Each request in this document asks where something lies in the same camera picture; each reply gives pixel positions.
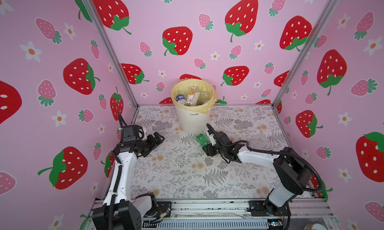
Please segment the clear bottle blue cap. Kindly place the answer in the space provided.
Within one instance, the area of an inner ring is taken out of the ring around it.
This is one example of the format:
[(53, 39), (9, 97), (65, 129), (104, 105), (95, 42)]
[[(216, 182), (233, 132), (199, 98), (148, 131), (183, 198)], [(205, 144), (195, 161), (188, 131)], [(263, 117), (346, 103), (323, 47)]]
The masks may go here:
[(176, 101), (180, 105), (185, 105), (187, 103), (187, 100), (183, 94), (178, 94), (176, 97)]

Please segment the green bottle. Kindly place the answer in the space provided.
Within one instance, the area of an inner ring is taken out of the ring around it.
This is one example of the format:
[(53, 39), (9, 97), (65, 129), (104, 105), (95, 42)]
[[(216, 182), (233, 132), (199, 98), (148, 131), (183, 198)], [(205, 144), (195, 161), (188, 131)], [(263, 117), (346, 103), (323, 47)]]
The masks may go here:
[(212, 142), (211, 142), (211, 139), (210, 139), (210, 136), (207, 135), (207, 134), (199, 134), (197, 136), (197, 141), (198, 143), (200, 144), (200, 146), (204, 149), (204, 148), (210, 148), (212, 147)]

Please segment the clear bottle orange flower label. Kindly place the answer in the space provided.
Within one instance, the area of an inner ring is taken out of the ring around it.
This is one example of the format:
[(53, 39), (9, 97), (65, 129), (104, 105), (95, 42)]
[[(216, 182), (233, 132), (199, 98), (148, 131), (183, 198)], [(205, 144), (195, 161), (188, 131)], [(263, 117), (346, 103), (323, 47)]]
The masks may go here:
[(192, 87), (188, 94), (186, 104), (188, 106), (196, 106), (199, 99), (199, 95), (200, 95), (200, 90), (198, 89), (198, 87)]

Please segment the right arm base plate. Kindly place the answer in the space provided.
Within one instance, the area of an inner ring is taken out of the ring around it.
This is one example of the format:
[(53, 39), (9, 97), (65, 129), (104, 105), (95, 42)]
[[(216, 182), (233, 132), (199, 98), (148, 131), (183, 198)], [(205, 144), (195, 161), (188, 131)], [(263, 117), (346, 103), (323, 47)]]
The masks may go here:
[(288, 204), (276, 207), (269, 201), (249, 201), (247, 212), (253, 217), (290, 217), (292, 215)]

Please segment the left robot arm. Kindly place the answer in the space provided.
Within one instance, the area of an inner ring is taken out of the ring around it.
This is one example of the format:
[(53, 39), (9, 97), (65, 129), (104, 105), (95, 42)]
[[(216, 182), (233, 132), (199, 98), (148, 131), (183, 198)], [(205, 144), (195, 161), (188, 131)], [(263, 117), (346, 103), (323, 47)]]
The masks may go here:
[(147, 135), (138, 125), (127, 125), (118, 114), (121, 139), (110, 152), (115, 160), (110, 188), (100, 208), (94, 209), (92, 221), (97, 230), (140, 230), (142, 219), (166, 215), (154, 193), (146, 193), (132, 199), (131, 186), (138, 158), (147, 157), (163, 143), (165, 138), (155, 132)]

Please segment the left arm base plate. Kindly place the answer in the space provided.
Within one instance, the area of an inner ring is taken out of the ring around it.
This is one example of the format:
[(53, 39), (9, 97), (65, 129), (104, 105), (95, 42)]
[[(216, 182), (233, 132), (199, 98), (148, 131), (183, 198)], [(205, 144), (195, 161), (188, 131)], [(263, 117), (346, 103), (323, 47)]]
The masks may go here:
[(153, 207), (151, 202), (138, 203), (136, 209), (142, 218), (167, 218), (171, 216), (172, 202), (160, 201)]

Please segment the clear bottle blue label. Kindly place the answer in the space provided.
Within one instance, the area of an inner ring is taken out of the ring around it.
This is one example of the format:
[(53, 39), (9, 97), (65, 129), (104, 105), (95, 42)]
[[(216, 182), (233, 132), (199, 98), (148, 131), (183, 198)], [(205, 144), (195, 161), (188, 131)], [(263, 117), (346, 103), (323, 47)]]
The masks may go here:
[(205, 104), (207, 101), (211, 99), (211, 94), (208, 91), (202, 91), (199, 95), (198, 102), (200, 104)]

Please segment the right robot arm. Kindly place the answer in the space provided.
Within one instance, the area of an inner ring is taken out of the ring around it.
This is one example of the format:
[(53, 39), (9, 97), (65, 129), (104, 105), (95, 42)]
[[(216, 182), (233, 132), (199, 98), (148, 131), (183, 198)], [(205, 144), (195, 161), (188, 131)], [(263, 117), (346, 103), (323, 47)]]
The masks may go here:
[(230, 164), (250, 163), (275, 169), (280, 183), (268, 194), (264, 203), (249, 212), (262, 212), (268, 216), (278, 216), (284, 209), (289, 210), (289, 202), (304, 192), (320, 193), (323, 182), (316, 169), (290, 147), (283, 150), (267, 151), (250, 147), (245, 140), (232, 142), (224, 132), (217, 132), (207, 124), (208, 131), (197, 136), (197, 141), (208, 157), (219, 155)]

